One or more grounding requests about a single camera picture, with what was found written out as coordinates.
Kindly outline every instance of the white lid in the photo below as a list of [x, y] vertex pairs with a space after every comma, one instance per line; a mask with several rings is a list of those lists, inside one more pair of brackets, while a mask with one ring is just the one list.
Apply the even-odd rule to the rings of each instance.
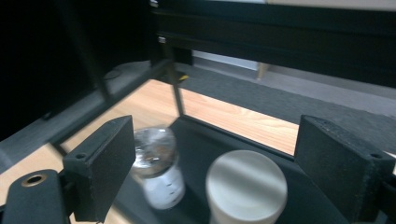
[[273, 223], [285, 207], [288, 187], [272, 160], [254, 151], [236, 150], [212, 163], [206, 193], [212, 215], [220, 223]]

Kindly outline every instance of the black foam block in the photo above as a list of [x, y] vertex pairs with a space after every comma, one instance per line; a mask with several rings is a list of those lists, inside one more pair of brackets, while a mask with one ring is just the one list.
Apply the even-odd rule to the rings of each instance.
[[325, 120], [302, 116], [295, 162], [350, 222], [375, 220], [382, 181], [395, 160], [371, 144]]
[[76, 221], [105, 221], [134, 159], [131, 116], [108, 121], [64, 157], [65, 178], [78, 192]]

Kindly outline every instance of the screw hole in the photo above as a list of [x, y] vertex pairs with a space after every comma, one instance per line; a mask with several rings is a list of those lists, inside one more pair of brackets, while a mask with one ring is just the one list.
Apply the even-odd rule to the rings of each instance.
[[46, 179], [46, 175], [32, 175], [29, 178], [23, 180], [22, 185], [26, 188], [30, 188], [43, 183]]
[[84, 159], [86, 156], [87, 155], [85, 153], [80, 153], [80, 154], [77, 154], [76, 158], [77, 159]]
[[371, 155], [372, 157], [376, 158], [376, 159], [381, 159], [381, 158], [382, 158], [381, 155], [378, 155], [378, 154], [375, 154], [375, 153], [370, 154], [370, 155]]

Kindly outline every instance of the white wall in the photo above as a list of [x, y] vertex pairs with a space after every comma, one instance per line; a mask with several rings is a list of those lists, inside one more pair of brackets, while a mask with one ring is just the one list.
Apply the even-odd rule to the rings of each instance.
[[207, 60], [218, 62], [218, 63], [227, 63], [227, 64], [243, 67], [246, 69], [250, 69], [253, 71], [257, 71], [257, 65], [258, 65], [257, 62], [253, 62], [253, 61], [249, 61], [249, 60], [232, 58], [232, 57], [227, 57], [227, 56], [222, 56], [222, 55], [212, 54], [212, 53], [206, 53], [206, 52], [201, 52], [201, 51], [196, 51], [196, 50], [194, 50], [192, 52], [192, 56], [197, 57], [197, 58], [207, 59]]

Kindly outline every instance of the black tray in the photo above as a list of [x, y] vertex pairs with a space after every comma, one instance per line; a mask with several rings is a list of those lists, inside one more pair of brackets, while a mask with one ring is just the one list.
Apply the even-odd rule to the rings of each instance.
[[155, 210], [147, 204], [138, 184], [127, 176], [115, 205], [134, 223], [209, 223], [205, 195], [208, 168], [218, 156], [236, 149], [260, 152], [283, 171], [288, 182], [288, 201], [277, 223], [347, 223], [292, 156], [188, 116], [178, 118], [170, 128], [177, 138], [186, 194], [175, 207]]

